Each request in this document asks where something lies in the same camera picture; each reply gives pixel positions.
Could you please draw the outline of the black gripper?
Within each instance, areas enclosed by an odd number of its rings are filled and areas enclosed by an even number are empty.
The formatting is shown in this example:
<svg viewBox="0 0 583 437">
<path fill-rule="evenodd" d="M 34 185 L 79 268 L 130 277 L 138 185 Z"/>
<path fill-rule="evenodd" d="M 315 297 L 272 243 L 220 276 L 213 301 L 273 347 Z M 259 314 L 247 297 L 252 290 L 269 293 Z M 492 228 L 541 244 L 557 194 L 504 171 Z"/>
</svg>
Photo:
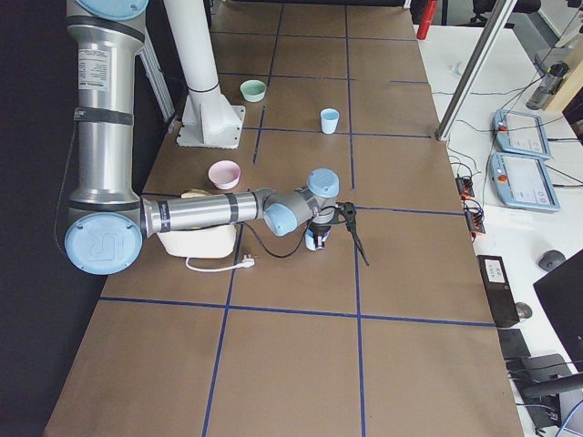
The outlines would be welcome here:
<svg viewBox="0 0 583 437">
<path fill-rule="evenodd" d="M 356 208 L 352 202 L 339 202 L 333 206 L 324 207 L 320 213 L 311 220 L 308 229 L 331 231 L 332 226 L 344 224 L 356 240 Z M 325 234 L 314 235 L 314 248 L 325 248 Z"/>
</svg>

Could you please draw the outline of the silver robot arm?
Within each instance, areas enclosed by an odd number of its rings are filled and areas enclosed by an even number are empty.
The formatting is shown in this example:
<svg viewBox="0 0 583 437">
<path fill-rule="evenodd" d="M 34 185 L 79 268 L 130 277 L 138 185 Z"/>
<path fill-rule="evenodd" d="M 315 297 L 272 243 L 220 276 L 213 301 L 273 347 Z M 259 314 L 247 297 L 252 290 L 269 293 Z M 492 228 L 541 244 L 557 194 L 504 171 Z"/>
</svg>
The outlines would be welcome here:
<svg viewBox="0 0 583 437">
<path fill-rule="evenodd" d="M 150 201 L 132 188 L 134 73 L 146 43 L 144 1 L 70 1 L 67 29 L 78 45 L 78 186 L 69 199 L 65 251 L 79 269 L 110 275 L 129 267 L 143 241 L 174 231 L 201 231 L 263 220 L 282 237 L 302 229 L 321 249 L 330 229 L 356 230 L 354 205 L 338 200 L 340 180 L 312 171 L 290 194 L 270 188 L 201 198 Z"/>
</svg>

